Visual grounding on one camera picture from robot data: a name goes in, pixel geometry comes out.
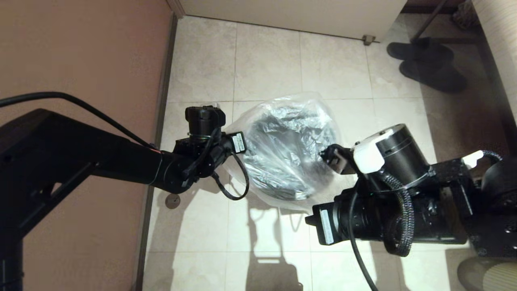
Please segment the beige striped upholstered furniture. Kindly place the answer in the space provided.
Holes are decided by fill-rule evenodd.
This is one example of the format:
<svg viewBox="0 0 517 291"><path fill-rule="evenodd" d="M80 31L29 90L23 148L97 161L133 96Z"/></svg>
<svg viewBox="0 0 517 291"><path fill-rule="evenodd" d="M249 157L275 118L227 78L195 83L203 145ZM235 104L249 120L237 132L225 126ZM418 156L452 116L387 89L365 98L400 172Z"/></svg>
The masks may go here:
<svg viewBox="0 0 517 291"><path fill-rule="evenodd" d="M472 0L517 122L517 0Z"/></svg>

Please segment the grey fuzzy object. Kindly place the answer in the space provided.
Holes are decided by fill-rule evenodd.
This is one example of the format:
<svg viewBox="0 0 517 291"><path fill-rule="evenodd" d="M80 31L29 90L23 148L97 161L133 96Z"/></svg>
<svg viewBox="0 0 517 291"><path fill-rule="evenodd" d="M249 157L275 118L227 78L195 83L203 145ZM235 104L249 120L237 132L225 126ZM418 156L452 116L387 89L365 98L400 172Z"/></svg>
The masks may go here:
<svg viewBox="0 0 517 291"><path fill-rule="evenodd" d="M462 30L468 30L479 25L479 19L472 0L464 0L458 4L451 19Z"/></svg>

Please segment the clear plastic trash bag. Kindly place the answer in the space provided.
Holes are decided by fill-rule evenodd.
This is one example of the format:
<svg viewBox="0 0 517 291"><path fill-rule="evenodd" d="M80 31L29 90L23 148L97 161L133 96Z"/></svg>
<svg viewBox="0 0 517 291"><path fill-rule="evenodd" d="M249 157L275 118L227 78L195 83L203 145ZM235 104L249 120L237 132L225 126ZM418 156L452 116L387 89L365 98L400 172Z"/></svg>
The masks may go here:
<svg viewBox="0 0 517 291"><path fill-rule="evenodd" d="M339 175L322 154L344 145L328 103L316 92L302 92L261 102L225 127L242 132L245 153L239 156L249 176L249 191L272 207L311 212L332 201L357 180Z"/></svg>

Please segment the dark furniture leg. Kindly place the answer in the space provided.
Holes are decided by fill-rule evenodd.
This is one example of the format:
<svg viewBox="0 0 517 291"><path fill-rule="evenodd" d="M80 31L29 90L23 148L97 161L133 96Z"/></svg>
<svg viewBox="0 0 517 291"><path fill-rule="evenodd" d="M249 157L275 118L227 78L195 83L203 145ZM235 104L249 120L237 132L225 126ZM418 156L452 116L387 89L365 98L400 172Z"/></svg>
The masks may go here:
<svg viewBox="0 0 517 291"><path fill-rule="evenodd" d="M411 44L414 44L416 41L419 40L419 38L421 37L421 35L424 33L424 31L429 27L429 25L431 24L431 22L436 18L436 15L438 15L438 13L441 11L441 9L445 6L445 4L448 2L449 0L441 0L439 2L439 4L434 8L434 10L432 11L432 13L430 13L430 15L428 16L428 18L425 20L425 22L423 22L423 24L421 24L421 26L419 27L419 29L416 31L416 33L413 35L413 37L410 39L410 43Z"/></svg>

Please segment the black round trash bin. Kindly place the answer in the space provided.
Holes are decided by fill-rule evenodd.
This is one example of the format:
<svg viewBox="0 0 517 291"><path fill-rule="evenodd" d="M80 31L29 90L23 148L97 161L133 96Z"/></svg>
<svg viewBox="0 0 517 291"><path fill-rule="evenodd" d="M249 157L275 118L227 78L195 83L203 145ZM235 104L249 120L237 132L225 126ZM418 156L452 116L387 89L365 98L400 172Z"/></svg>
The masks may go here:
<svg viewBox="0 0 517 291"><path fill-rule="evenodd" d="M287 105L262 112L244 130L248 175L263 194L306 200L333 180L320 152L338 141L334 120L321 105Z"/></svg>

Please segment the black slipper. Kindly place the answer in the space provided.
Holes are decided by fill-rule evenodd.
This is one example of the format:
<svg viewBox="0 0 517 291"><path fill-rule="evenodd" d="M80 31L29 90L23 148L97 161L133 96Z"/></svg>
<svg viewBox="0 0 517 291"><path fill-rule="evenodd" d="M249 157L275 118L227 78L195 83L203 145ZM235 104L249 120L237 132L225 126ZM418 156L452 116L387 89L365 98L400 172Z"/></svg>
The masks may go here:
<svg viewBox="0 0 517 291"><path fill-rule="evenodd" d="M445 93L459 93L467 88L467 78L454 66L454 57L418 58L402 61L399 72L404 77Z"/></svg>
<svg viewBox="0 0 517 291"><path fill-rule="evenodd" d="M387 46L389 56L402 61L452 61L454 52L432 38L419 38L405 44L392 42Z"/></svg>

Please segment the beige door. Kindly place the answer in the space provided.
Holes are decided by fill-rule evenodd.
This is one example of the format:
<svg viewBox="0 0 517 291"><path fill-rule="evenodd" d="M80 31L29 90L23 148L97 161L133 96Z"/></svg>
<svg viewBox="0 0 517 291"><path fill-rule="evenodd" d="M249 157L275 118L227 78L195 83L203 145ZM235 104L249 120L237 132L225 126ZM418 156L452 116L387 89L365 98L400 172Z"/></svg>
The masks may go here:
<svg viewBox="0 0 517 291"><path fill-rule="evenodd" d="M408 0L179 0L187 15L382 41Z"/></svg>

